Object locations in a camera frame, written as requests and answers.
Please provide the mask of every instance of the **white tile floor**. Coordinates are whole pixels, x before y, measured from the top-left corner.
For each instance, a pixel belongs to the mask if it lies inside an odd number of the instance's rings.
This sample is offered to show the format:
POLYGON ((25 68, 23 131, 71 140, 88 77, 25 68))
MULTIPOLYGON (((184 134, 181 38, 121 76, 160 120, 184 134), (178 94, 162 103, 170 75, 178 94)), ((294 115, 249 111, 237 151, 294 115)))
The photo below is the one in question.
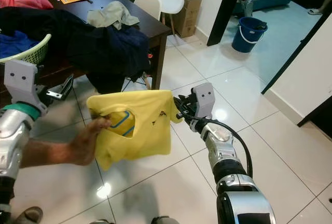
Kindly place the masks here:
MULTIPOLYGON (((213 115, 247 142, 254 181, 270 201, 277 223, 332 223, 332 142, 310 123, 293 125, 260 94, 265 84, 241 59, 228 58, 230 54, 223 44, 206 47, 196 37, 170 36, 162 88, 188 94, 191 87, 210 81, 216 96, 213 115)), ((126 90, 144 86, 130 83, 126 90)), ((85 101, 93 94, 86 77, 75 79, 71 96, 51 106, 33 136, 71 140, 90 120, 85 101)), ((149 224, 159 215, 181 224, 216 224, 215 184, 204 142, 184 123, 172 124, 171 132, 170 155, 121 161, 106 172, 96 162, 22 169, 13 216, 37 205, 44 210, 42 224, 89 224, 97 219, 149 224)), ((235 147, 245 167, 238 141, 235 147)))
POLYGON ((269 83, 321 16, 309 15, 307 9, 290 2, 286 6, 255 11, 253 17, 268 23, 268 30, 254 49, 250 53, 233 50, 231 43, 239 19, 232 17, 221 40, 221 54, 231 58, 232 62, 242 61, 245 67, 269 83))

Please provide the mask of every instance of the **blue bucket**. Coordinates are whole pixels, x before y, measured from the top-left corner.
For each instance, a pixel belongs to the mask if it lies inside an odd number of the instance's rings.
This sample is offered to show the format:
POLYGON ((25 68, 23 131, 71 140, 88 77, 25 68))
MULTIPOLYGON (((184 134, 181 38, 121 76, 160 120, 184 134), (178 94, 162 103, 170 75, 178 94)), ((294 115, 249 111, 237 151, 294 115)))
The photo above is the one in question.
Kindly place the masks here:
POLYGON ((256 43, 263 37, 264 30, 256 30, 257 26, 263 24, 263 21, 260 21, 256 18, 243 17, 239 20, 239 29, 234 37, 232 47, 242 53, 249 53, 256 43))

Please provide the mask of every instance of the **cardboard box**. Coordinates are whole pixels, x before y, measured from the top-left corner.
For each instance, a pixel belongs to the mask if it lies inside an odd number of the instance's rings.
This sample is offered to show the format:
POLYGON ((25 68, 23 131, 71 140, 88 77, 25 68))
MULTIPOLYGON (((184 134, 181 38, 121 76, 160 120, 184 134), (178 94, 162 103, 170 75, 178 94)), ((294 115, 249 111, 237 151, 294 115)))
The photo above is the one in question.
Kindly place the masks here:
POLYGON ((202 0, 185 0, 182 10, 174 14, 174 28, 181 37, 192 36, 202 0))

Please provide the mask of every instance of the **yellow cloth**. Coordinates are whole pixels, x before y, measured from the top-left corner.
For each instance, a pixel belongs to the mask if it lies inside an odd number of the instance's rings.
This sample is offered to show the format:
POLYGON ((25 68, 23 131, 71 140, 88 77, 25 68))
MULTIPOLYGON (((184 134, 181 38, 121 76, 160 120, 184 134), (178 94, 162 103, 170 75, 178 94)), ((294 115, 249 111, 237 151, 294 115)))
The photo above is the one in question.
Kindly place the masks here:
POLYGON ((170 120, 178 110, 169 90, 147 90, 111 93, 89 97, 87 106, 92 114, 110 115, 112 126, 117 125, 129 112, 129 117, 116 128, 101 131, 97 137, 95 157, 102 169, 121 159, 171 152, 170 120), (131 127, 134 130, 126 136, 131 127))

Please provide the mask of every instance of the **robotic arm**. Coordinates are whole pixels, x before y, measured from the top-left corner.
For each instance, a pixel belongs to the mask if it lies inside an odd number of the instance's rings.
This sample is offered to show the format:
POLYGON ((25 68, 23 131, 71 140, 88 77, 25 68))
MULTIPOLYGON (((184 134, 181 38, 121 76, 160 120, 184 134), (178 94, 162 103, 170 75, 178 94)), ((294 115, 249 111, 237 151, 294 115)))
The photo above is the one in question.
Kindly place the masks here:
POLYGON ((252 162, 242 138, 230 127, 212 119, 215 102, 211 83, 191 89, 189 96, 174 98, 190 129, 198 132, 209 150, 209 162, 217 187, 219 224, 275 224, 271 205, 252 179, 252 162), (247 173, 237 158, 233 137, 243 145, 247 173))
POLYGON ((34 64, 18 60, 6 62, 4 84, 13 104, 0 111, 0 224, 8 223, 10 218, 9 202, 29 131, 37 118, 47 113, 54 99, 66 99, 73 85, 71 75, 60 93, 51 92, 45 86, 35 85, 37 74, 34 64))

